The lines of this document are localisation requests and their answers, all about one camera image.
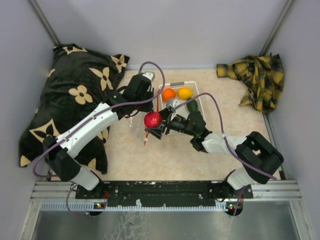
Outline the red apple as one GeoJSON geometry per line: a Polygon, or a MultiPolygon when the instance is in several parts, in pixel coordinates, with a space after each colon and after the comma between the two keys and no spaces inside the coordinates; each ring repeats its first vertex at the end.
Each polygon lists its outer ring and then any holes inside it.
{"type": "Polygon", "coordinates": [[[149,112],[143,121],[146,128],[157,128],[162,124],[162,116],[157,111],[149,112]]]}

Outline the clear zip top bag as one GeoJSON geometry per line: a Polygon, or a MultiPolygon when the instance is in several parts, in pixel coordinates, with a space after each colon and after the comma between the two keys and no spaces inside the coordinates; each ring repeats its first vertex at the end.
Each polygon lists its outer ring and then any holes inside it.
{"type": "MultiPolygon", "coordinates": [[[[160,107],[160,97],[159,95],[156,98],[156,111],[152,111],[152,112],[148,112],[144,118],[143,118],[143,123],[144,123],[144,128],[156,128],[160,125],[160,114],[159,112],[159,107],[160,107]]],[[[128,126],[131,128],[133,127],[133,117],[128,118],[127,120],[127,124],[128,126]]],[[[145,146],[148,142],[148,138],[149,138],[150,133],[148,131],[145,132],[145,137],[144,137],[144,142],[143,145],[145,146]]]]}

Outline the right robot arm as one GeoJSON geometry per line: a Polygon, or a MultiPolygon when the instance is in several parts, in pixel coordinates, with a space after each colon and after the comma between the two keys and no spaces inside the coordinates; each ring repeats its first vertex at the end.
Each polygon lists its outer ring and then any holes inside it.
{"type": "Polygon", "coordinates": [[[265,185],[284,162],[282,154],[259,132],[253,131],[247,136],[214,133],[206,128],[199,111],[183,117],[165,108],[147,113],[143,121],[145,131],[158,139],[170,131],[189,135],[196,151],[231,155],[242,164],[212,188],[212,196],[216,199],[235,198],[241,189],[255,182],[265,185]]]}

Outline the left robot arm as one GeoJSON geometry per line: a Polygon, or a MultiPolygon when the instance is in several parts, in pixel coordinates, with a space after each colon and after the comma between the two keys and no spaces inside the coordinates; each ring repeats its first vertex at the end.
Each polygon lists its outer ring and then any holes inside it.
{"type": "Polygon", "coordinates": [[[99,133],[128,117],[135,110],[151,111],[155,79],[153,72],[134,75],[123,92],[111,91],[83,120],[57,137],[46,137],[43,141],[44,159],[63,182],[75,183],[91,197],[103,195],[102,180],[75,158],[99,133]]]}

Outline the orange fruit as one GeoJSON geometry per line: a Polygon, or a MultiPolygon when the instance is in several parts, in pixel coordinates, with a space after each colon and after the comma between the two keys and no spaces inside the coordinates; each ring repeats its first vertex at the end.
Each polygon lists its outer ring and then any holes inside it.
{"type": "Polygon", "coordinates": [[[168,102],[170,99],[174,99],[176,97],[176,92],[172,88],[166,88],[163,90],[161,96],[164,102],[168,102]]]}

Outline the dark green avocado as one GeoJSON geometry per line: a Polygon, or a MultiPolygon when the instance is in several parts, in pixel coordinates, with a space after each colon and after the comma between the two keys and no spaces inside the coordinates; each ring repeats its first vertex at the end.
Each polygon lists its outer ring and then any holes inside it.
{"type": "Polygon", "coordinates": [[[198,112],[199,111],[199,106],[196,100],[191,100],[186,104],[186,108],[190,113],[193,112],[198,112]]]}

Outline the yellow lemon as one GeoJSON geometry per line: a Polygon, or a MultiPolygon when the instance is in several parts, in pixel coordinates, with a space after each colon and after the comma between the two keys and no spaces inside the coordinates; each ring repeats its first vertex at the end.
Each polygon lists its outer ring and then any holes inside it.
{"type": "Polygon", "coordinates": [[[193,97],[193,92],[188,87],[179,88],[176,94],[179,99],[184,100],[184,101],[193,97]]]}

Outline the white plastic basket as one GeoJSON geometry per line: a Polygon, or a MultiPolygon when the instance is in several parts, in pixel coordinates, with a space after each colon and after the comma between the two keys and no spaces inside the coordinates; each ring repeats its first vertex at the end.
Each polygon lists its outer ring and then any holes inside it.
{"type": "MultiPolygon", "coordinates": [[[[198,90],[198,86],[197,83],[195,81],[183,81],[183,82],[173,82],[173,83],[166,83],[164,85],[164,89],[173,89],[176,94],[178,93],[178,90],[181,88],[188,88],[192,91],[192,96],[195,97],[199,94],[199,90],[198,90]]],[[[206,117],[205,117],[205,113],[204,113],[204,109],[203,109],[203,105],[202,105],[202,101],[200,98],[196,98],[195,101],[197,102],[197,106],[198,106],[198,111],[201,113],[203,119],[206,121],[206,117]]],[[[162,94],[158,97],[158,106],[159,106],[159,110],[162,110],[166,107],[166,102],[163,100],[162,94]]],[[[189,111],[187,108],[187,105],[184,105],[180,108],[178,108],[177,113],[179,115],[181,115],[182,117],[184,117],[185,119],[188,117],[189,115],[189,111]]]]}

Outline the black floral pillow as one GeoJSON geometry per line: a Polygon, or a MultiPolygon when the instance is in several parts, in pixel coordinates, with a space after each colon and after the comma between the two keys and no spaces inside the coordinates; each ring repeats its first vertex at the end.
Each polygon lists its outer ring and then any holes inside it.
{"type": "Polygon", "coordinates": [[[116,90],[129,56],[107,55],[71,44],[53,48],[51,70],[35,115],[18,142],[19,166],[43,153],[45,137],[58,137],[90,114],[116,90]]]}

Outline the yellow plaid cloth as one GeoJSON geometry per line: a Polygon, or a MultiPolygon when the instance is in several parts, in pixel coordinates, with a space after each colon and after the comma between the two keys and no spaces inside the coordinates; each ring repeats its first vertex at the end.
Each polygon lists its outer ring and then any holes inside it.
{"type": "Polygon", "coordinates": [[[284,91],[285,73],[279,54],[248,55],[233,64],[220,63],[216,74],[218,78],[242,82],[247,90],[239,104],[265,114],[276,109],[284,91]]]}

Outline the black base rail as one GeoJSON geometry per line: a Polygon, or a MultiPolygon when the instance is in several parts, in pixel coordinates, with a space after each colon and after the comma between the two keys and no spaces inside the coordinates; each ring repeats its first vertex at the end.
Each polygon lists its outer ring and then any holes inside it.
{"type": "Polygon", "coordinates": [[[78,186],[75,198],[98,200],[109,207],[214,207],[227,199],[252,199],[250,185],[234,190],[226,181],[105,181],[93,190],[78,186]]]}

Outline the aluminium frame bar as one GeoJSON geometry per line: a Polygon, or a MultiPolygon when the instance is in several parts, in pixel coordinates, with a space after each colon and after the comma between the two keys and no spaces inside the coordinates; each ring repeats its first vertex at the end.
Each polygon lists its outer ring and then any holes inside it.
{"type": "Polygon", "coordinates": [[[238,216],[244,202],[299,201],[294,180],[253,183],[227,190],[219,181],[106,181],[96,192],[61,181],[37,182],[31,200],[41,210],[86,212],[225,212],[238,216]]]}

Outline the left corner post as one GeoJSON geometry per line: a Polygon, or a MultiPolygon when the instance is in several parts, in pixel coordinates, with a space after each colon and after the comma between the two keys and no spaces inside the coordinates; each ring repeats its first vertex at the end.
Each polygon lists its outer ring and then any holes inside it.
{"type": "Polygon", "coordinates": [[[55,46],[60,44],[60,40],[52,28],[51,24],[49,23],[47,17],[45,16],[42,8],[40,7],[37,0],[27,0],[28,4],[30,5],[31,9],[33,10],[35,16],[40,21],[41,25],[45,29],[46,33],[48,34],[50,40],[53,42],[55,46]]]}

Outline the corner post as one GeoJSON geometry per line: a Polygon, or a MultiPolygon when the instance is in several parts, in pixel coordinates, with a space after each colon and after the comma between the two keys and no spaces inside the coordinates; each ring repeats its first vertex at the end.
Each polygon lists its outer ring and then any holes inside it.
{"type": "Polygon", "coordinates": [[[284,24],[286,18],[289,16],[294,4],[295,4],[295,0],[287,0],[285,2],[284,7],[282,8],[275,24],[273,25],[266,41],[264,42],[264,45],[262,47],[262,49],[259,52],[259,56],[265,56],[268,52],[268,50],[270,49],[272,43],[274,42],[274,40],[276,39],[276,36],[278,34],[278,32],[280,31],[282,25],[284,24]]]}
{"type": "Polygon", "coordinates": [[[27,0],[28,4],[30,5],[31,9],[33,10],[35,16],[40,21],[41,25],[45,29],[46,33],[48,34],[50,40],[53,42],[55,46],[60,44],[60,40],[52,28],[51,24],[49,23],[47,17],[45,16],[42,8],[40,7],[37,0],[27,0]]]}

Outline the right corner post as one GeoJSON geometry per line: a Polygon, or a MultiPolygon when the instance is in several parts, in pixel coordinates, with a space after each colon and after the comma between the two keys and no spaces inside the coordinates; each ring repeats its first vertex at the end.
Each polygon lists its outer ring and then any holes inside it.
{"type": "Polygon", "coordinates": [[[270,49],[272,43],[274,42],[274,40],[276,39],[276,36],[278,34],[278,32],[280,31],[282,25],[284,24],[286,18],[289,16],[294,4],[295,4],[295,0],[287,0],[285,2],[284,7],[282,8],[275,24],[273,25],[266,41],[264,42],[264,45],[262,47],[262,49],[259,52],[259,56],[265,56],[268,52],[268,50],[270,49]]]}

